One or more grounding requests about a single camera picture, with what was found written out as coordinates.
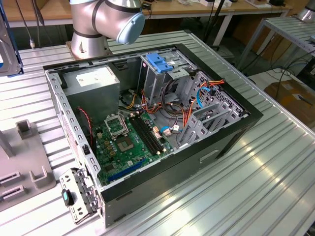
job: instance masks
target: white table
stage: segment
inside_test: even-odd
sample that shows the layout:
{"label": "white table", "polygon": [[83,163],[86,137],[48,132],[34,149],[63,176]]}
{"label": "white table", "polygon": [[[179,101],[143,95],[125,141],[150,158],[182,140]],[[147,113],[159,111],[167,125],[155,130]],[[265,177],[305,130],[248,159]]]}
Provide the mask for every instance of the white table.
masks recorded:
{"label": "white table", "polygon": [[[106,230],[95,215],[76,226],[60,184],[0,212],[0,235],[303,235],[315,220],[315,134],[233,66],[184,31],[144,35],[113,53],[183,43],[264,116],[217,162]],[[0,129],[36,122],[55,178],[75,167],[42,65],[73,60],[66,46],[21,52],[25,75],[0,78]],[[3,114],[7,119],[1,120]]]}

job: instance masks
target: ram slot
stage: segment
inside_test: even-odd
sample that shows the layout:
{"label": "ram slot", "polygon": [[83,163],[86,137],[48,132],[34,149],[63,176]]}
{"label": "ram slot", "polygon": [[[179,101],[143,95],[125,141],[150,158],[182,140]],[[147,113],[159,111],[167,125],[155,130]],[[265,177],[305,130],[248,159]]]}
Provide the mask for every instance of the ram slot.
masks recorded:
{"label": "ram slot", "polygon": [[156,138],[149,131],[148,127],[140,117],[130,118],[129,121],[140,136],[145,146],[148,148],[151,155],[156,155],[158,151],[162,151],[162,146],[158,143]]}

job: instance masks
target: motherboard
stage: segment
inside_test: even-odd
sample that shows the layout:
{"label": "motherboard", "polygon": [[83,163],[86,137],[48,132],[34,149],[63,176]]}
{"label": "motherboard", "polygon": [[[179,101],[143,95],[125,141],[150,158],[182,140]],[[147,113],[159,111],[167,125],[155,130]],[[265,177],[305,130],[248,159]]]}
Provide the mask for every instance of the motherboard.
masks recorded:
{"label": "motherboard", "polygon": [[98,178],[107,185],[131,172],[158,160],[173,147],[154,129],[147,113],[126,118],[112,116],[95,127],[96,158],[101,166]]}

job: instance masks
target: yellow wire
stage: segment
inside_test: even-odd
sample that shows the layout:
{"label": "yellow wire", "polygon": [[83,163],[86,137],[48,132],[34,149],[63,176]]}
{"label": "yellow wire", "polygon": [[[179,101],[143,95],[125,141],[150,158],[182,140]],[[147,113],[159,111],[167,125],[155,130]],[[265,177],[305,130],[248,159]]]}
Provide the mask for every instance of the yellow wire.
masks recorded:
{"label": "yellow wire", "polygon": [[130,109],[131,107],[133,107],[135,98],[136,98],[136,94],[133,95],[132,102],[129,106],[126,107],[126,109]]}

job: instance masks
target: white connector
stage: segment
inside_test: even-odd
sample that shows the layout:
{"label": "white connector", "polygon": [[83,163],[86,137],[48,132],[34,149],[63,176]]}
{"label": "white connector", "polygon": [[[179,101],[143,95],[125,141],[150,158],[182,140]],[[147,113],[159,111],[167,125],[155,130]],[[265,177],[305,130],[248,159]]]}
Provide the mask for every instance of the white connector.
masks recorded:
{"label": "white connector", "polygon": [[34,40],[33,40],[32,38],[30,39],[30,47],[31,47],[32,49],[35,48],[35,43],[34,43]]}

